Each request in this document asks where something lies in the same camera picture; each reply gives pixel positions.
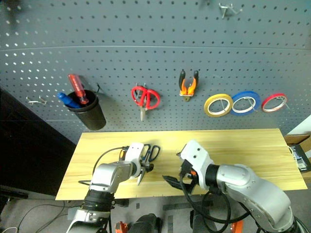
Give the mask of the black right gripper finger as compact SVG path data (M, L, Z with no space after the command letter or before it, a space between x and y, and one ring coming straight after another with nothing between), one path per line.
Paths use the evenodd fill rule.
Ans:
M187 194L191 194L196 186L196 182L191 183L182 183L181 188L184 190Z
M171 187L182 190L180 179L168 175L163 175L162 177Z

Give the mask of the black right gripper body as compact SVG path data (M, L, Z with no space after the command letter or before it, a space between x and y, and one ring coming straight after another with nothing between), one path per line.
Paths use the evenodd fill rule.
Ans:
M187 160L183 161L181 168L180 168L179 176L180 176L181 185L183 185L184 187L195 187L198 184L198 174L192 168L192 164ZM185 177L190 179L191 183L184 183L183 179Z

